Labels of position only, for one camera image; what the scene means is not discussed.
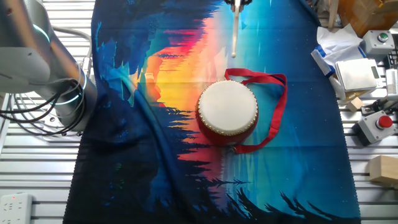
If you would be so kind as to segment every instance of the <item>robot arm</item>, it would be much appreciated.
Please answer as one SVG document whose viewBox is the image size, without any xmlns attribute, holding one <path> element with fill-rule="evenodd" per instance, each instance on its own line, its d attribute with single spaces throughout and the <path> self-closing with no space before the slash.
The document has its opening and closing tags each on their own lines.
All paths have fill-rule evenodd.
<svg viewBox="0 0 398 224">
<path fill-rule="evenodd" d="M 82 131 L 96 103 L 96 87 L 55 35 L 43 5 L 39 0 L 0 0 L 0 11 L 6 12 L 0 14 L 0 91 L 35 91 L 45 100 L 70 91 L 55 109 L 65 126 L 84 113 L 74 129 Z M 63 80 L 76 80 L 79 88 Z M 81 101 L 84 111 L 78 108 Z"/>
</svg>

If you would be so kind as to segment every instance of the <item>red button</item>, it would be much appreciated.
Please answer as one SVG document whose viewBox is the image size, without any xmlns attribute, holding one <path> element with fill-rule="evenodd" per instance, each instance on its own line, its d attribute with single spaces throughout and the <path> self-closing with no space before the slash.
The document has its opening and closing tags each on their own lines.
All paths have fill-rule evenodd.
<svg viewBox="0 0 398 224">
<path fill-rule="evenodd" d="M 382 128 L 390 128 L 392 126 L 392 120 L 389 116 L 381 116 L 379 118 L 379 125 Z"/>
</svg>

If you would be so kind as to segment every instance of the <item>electrical outlet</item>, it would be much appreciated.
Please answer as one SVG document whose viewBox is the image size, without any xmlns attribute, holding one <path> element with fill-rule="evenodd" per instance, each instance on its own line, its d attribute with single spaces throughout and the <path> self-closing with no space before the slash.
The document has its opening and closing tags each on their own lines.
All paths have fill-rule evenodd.
<svg viewBox="0 0 398 224">
<path fill-rule="evenodd" d="M 30 224 L 32 196 L 27 193 L 0 198 L 0 224 Z"/>
</svg>

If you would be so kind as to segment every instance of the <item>drumstick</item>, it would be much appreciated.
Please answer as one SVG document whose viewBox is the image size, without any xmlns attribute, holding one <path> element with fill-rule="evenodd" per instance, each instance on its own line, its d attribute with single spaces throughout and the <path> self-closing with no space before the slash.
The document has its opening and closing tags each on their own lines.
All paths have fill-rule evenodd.
<svg viewBox="0 0 398 224">
<path fill-rule="evenodd" d="M 234 27 L 232 34 L 232 58 L 236 57 L 236 44 L 238 42 L 239 13 L 241 12 L 241 0 L 235 0 Z"/>
</svg>

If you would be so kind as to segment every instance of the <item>red strap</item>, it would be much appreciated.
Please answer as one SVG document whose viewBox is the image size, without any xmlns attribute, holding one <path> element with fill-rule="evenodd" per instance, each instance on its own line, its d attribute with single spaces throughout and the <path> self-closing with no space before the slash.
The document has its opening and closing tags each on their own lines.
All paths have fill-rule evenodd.
<svg viewBox="0 0 398 224">
<path fill-rule="evenodd" d="M 284 87 L 284 92 L 282 93 L 282 96 L 280 96 L 278 104 L 276 104 L 274 114 L 272 115 L 272 120 L 271 120 L 271 125 L 269 126 L 268 136 L 264 140 L 262 140 L 262 142 L 258 145 L 235 146 L 235 148 L 236 148 L 235 153 L 237 153 L 237 154 L 254 152 L 254 151 L 264 147 L 266 144 L 268 144 L 276 136 L 276 134 L 279 131 L 280 121 L 282 120 L 282 115 L 284 113 L 286 101 L 287 101 L 286 76 L 283 74 L 271 75 L 271 74 L 262 73 L 262 72 L 252 72 L 246 68 L 229 68 L 225 71 L 225 78 L 227 80 L 230 80 L 230 78 L 229 78 L 230 75 L 241 76 L 241 77 L 251 77 L 248 80 L 242 81 L 241 83 L 243 85 L 246 85 L 248 83 L 274 83 L 274 84 L 282 85 Z"/>
</svg>

